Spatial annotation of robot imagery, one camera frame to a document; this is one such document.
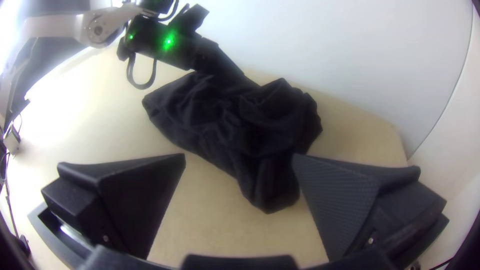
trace screw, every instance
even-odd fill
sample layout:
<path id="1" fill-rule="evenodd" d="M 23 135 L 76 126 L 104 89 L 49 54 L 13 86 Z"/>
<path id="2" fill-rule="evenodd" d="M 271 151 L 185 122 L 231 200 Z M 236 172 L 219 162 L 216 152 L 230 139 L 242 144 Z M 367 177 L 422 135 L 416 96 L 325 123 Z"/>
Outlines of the screw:
<path id="1" fill-rule="evenodd" d="M 103 31 L 104 31 L 104 29 L 103 29 L 100 25 L 99 25 L 99 26 L 96 26 L 95 29 L 93 30 L 93 32 L 94 32 L 95 35 L 97 35 L 97 36 L 100 36 Z"/>

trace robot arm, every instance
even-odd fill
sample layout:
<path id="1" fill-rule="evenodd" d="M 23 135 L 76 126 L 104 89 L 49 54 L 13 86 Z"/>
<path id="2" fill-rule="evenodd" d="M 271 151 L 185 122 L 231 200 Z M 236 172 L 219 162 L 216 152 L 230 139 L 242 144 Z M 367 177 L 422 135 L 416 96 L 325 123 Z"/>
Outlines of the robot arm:
<path id="1" fill-rule="evenodd" d="M 100 49 L 110 45 L 131 21 L 117 54 L 122 61 L 129 59 L 127 78 L 136 88 L 150 87 L 155 79 L 154 69 L 148 83 L 139 85 L 133 81 L 131 74 L 137 53 L 153 58 L 154 67 L 159 60 L 183 70 L 193 69 L 229 80 L 243 80 L 243 72 L 220 50 L 218 44 L 195 32 L 208 14 L 206 9 L 199 5 L 188 9 L 186 5 L 168 25 L 161 23 L 176 12 L 178 0 L 170 16 L 158 18 L 160 13 L 168 12 L 172 3 L 173 0 L 144 0 L 140 5 L 125 3 L 122 7 L 84 13 L 28 18 L 0 76 L 0 134 L 3 141 L 6 141 L 9 124 L 16 117 L 12 112 L 12 102 L 17 82 L 38 38 L 74 38 L 81 44 Z"/>
<path id="2" fill-rule="evenodd" d="M 74 38 L 94 48 L 110 45 L 123 31 L 125 23 L 137 15 L 155 16 L 155 12 L 134 3 L 85 13 L 29 17 L 19 30 L 16 46 L 10 53 L 0 76 L 0 131 L 4 134 L 12 120 L 11 107 L 20 75 L 30 60 L 37 38 Z"/>

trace black cable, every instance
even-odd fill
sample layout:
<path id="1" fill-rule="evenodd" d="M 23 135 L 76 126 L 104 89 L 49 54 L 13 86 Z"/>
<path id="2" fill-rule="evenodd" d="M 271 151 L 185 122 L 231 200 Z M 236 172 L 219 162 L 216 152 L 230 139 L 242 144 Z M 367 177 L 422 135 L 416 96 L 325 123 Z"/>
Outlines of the black cable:
<path id="1" fill-rule="evenodd" d="M 167 21 L 167 20 L 170 20 L 174 15 L 175 13 L 177 12 L 177 9 L 179 8 L 179 0 L 175 0 L 175 3 L 173 4 L 173 9 L 171 10 L 171 13 L 170 15 L 164 17 L 164 18 L 158 18 L 157 20 L 159 22 L 164 22 L 164 21 Z"/>
<path id="2" fill-rule="evenodd" d="M 451 261 L 451 260 L 452 260 L 452 259 L 448 259 L 448 260 L 446 260 L 446 261 L 444 261 L 444 262 L 440 263 L 439 265 L 437 265 L 437 266 L 435 266 L 435 267 L 433 267 L 433 268 L 430 268 L 430 270 L 439 269 L 440 267 L 442 267 L 442 266 L 444 266 L 444 265 L 446 265 L 446 264 L 450 263 L 450 261 Z"/>
<path id="3" fill-rule="evenodd" d="M 0 159 L 0 169 L 2 167 L 2 164 L 4 163 L 4 158 L 7 155 L 8 155 L 8 158 L 10 159 L 10 152 L 5 153 Z M 5 170 L 0 171 L 0 179 L 2 179 L 3 181 L 5 181 L 7 179 L 7 167 L 8 167 L 8 165 L 9 165 L 8 160 L 6 160 L 5 161 Z"/>
<path id="4" fill-rule="evenodd" d="M 155 76 L 157 73 L 157 60 L 153 59 L 153 69 L 151 71 L 150 79 L 144 84 L 138 84 L 134 80 L 134 65 L 135 65 L 135 54 L 132 54 L 130 58 L 128 58 L 128 64 L 126 66 L 126 79 L 128 82 L 133 85 L 135 88 L 140 90 L 145 90 L 152 86 L 155 81 Z"/>

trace tabletop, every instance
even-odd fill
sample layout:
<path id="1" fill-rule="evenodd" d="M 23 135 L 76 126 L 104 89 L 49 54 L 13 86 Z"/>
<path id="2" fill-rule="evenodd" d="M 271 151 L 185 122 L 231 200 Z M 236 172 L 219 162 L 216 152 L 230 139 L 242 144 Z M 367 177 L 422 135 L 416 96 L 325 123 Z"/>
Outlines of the tabletop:
<path id="1" fill-rule="evenodd" d="M 234 178 L 167 140 L 150 122 L 143 97 L 187 71 L 158 63 L 147 90 L 131 86 L 116 46 L 69 59 L 28 93 L 22 112 L 20 152 L 10 160 L 11 204 L 20 234 L 29 240 L 39 269 L 66 266 L 27 219 L 42 201 L 40 190 L 58 177 L 57 163 L 95 164 L 185 153 L 186 168 L 162 220 L 148 260 L 178 267 L 188 254 L 228 257 L 292 255 L 301 268 L 328 262 L 303 196 L 284 210 L 264 214 L 241 194 Z M 152 60 L 136 58 L 133 75 L 148 80 Z M 260 85 L 277 77 L 244 69 Z M 404 167 L 400 137 L 387 121 L 349 103 L 308 89 L 317 102 L 323 132 L 309 155 L 386 167 Z"/>

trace crumpled black fabric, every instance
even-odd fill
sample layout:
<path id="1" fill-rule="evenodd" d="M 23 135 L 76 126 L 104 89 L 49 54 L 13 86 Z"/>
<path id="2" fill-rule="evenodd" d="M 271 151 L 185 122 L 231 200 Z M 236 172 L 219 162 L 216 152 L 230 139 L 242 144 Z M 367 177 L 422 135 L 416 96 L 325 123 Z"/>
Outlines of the crumpled black fabric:
<path id="1" fill-rule="evenodd" d="M 300 196 L 291 166 L 322 132 L 317 103 L 283 79 L 257 86 L 192 72 L 147 94 L 150 120 L 174 144 L 237 179 L 265 213 Z"/>

